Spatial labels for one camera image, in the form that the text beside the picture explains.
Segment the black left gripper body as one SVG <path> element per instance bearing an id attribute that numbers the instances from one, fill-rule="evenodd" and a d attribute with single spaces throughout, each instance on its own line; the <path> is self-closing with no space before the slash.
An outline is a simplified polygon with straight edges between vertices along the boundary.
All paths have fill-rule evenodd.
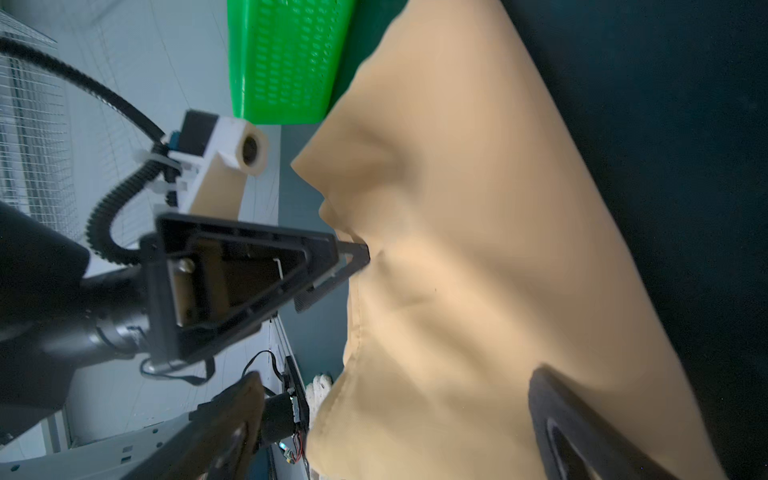
<path id="1" fill-rule="evenodd" d="M 264 319 L 261 263 L 156 263 L 87 277 L 78 311 L 109 357 L 147 354 L 145 372 L 209 364 Z"/>

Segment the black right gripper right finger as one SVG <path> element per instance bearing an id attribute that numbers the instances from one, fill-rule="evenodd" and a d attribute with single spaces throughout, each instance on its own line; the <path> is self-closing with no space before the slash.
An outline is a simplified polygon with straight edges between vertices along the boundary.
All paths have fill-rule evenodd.
<path id="1" fill-rule="evenodd" d="M 528 406 L 548 479 L 672 479 L 549 369 L 536 369 Z"/>

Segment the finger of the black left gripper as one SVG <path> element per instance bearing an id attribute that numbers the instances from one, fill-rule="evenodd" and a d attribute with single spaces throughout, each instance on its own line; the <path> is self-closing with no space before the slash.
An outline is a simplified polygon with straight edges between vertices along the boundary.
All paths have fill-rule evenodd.
<path id="1" fill-rule="evenodd" d="M 345 284 L 370 262 L 370 252 L 366 244 L 337 241 L 336 247 L 338 252 L 336 264 L 313 281 L 307 289 L 294 297 L 297 313 L 309 310 L 336 288 Z"/>
<path id="2" fill-rule="evenodd" d="M 336 266 L 335 237 L 163 214 L 139 242 L 155 366 L 188 366 L 257 332 Z"/>

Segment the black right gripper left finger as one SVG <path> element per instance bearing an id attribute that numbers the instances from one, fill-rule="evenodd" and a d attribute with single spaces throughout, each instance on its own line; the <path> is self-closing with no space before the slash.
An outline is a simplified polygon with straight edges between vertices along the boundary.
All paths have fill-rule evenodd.
<path id="1" fill-rule="evenodd" d="M 127 479 L 244 479 L 261 427 L 265 393 L 250 372 L 193 412 L 180 432 Z"/>

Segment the yellow tan skirt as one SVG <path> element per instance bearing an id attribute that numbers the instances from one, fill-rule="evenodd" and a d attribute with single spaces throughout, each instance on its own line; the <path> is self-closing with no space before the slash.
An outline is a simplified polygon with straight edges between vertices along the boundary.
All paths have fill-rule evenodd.
<path id="1" fill-rule="evenodd" d="M 364 242 L 344 369 L 307 443 L 332 479 L 541 479 L 548 366 L 681 479 L 721 479 L 632 256 L 501 3 L 411 1 L 293 161 Z"/>

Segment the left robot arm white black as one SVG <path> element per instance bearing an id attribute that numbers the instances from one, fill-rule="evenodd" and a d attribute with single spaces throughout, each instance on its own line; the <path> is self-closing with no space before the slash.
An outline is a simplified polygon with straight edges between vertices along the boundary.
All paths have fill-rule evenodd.
<path id="1" fill-rule="evenodd" d="M 280 307 L 306 311 L 368 265 L 364 244 L 239 220 L 267 164 L 250 122 L 190 110 L 166 135 L 49 54 L 7 37 L 1 51 L 98 98 L 152 143 L 94 207 L 84 244 L 1 208 L 3 443 L 58 411 L 83 367 L 139 358 L 144 377 L 204 385 L 216 356 Z"/>

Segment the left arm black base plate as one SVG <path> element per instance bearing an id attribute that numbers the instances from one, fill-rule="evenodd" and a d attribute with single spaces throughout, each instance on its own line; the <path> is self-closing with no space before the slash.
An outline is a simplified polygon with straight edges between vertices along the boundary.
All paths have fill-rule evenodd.
<path id="1" fill-rule="evenodd" d="M 283 391 L 265 399 L 259 445 L 277 444 L 296 437 L 305 444 L 309 430 L 309 407 L 293 356 L 284 359 Z"/>

